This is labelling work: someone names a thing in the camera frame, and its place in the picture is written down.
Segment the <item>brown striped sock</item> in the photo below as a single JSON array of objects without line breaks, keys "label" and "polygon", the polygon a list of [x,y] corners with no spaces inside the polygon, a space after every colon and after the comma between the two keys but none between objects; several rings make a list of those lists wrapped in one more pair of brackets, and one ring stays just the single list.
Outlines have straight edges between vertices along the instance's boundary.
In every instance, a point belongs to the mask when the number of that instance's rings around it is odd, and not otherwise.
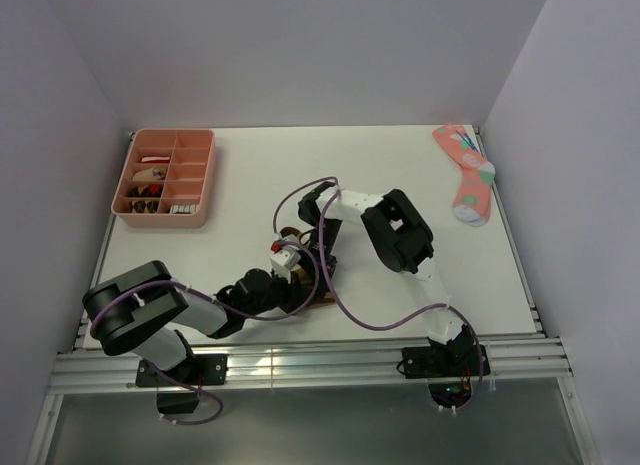
[{"label": "brown striped sock", "polygon": [[[294,227],[284,227],[280,230],[280,234],[286,240],[290,240],[295,237],[301,245],[306,247],[312,255],[315,257],[318,265],[321,265],[318,245],[318,234],[315,228],[301,232]],[[304,291],[302,298],[306,298],[311,291],[314,280],[315,272],[310,259],[303,253],[299,252],[300,259],[298,264],[294,267],[293,271],[298,276],[298,282],[300,283],[302,290]],[[334,305],[334,297],[329,291],[322,270],[319,270],[319,284],[316,288],[316,293],[313,300],[309,304],[309,309],[320,308]]]}]

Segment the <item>white black striped sock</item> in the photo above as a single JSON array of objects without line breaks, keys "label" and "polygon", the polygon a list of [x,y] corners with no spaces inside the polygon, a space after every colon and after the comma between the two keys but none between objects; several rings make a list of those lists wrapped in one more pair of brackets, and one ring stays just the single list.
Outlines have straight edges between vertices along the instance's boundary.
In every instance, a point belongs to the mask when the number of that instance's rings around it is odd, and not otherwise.
[{"label": "white black striped sock", "polygon": [[193,215],[199,211],[199,204],[174,204],[169,208],[171,215]]}]

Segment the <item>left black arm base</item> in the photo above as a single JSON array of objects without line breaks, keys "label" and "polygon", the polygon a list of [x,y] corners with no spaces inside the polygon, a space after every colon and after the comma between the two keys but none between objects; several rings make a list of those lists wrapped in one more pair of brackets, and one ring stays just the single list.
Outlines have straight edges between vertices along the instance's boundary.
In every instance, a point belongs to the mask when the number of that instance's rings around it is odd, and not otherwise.
[{"label": "left black arm base", "polygon": [[[225,384],[227,364],[228,356],[221,353],[188,356],[167,371],[141,360],[134,384],[136,388],[156,390],[156,409],[162,419],[184,426],[205,424],[224,410],[222,399],[206,387]],[[217,410],[207,418],[189,419],[205,400],[215,404]]]}]

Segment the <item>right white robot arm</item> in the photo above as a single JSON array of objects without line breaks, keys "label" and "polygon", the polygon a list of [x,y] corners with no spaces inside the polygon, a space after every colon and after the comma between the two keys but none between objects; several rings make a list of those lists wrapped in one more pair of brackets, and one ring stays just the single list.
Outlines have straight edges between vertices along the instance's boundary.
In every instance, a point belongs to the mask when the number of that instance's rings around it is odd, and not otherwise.
[{"label": "right white robot arm", "polygon": [[[314,227],[320,273],[338,307],[361,328],[383,332],[426,316],[427,340],[435,368],[452,375],[462,368],[468,353],[479,350],[477,334],[469,321],[445,296],[434,263],[433,232],[407,195],[393,189],[384,195],[365,194],[324,181],[298,202],[299,218]],[[352,314],[339,298],[327,258],[341,224],[361,224],[376,256],[390,271],[402,277],[418,309],[389,325],[371,325]]]}]

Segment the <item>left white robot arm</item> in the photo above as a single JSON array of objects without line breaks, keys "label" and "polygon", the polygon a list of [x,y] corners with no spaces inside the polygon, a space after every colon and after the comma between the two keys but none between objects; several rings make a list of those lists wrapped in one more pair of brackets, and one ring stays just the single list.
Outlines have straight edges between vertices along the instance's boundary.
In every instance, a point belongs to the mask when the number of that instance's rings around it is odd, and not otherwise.
[{"label": "left white robot arm", "polygon": [[178,283],[165,264],[147,262],[94,286],[82,298],[91,320],[90,336],[108,356],[134,353],[158,367],[172,384],[183,384],[195,371],[188,341],[170,323],[199,331],[214,340],[241,331],[249,320],[268,321],[280,310],[286,318],[314,304],[322,291],[313,264],[303,271],[306,284],[294,272],[289,279],[251,269],[232,285],[208,296]]}]

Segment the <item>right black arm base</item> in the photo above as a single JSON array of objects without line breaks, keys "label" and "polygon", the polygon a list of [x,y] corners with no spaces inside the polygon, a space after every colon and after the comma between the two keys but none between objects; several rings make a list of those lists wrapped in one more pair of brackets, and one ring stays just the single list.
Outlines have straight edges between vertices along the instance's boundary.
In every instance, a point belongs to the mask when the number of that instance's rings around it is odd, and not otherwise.
[{"label": "right black arm base", "polygon": [[438,407],[454,412],[474,397],[474,380],[479,385],[491,367],[486,347],[463,325],[446,344],[429,339],[427,346],[403,348],[396,371],[407,380],[438,380],[428,386],[430,396]]}]

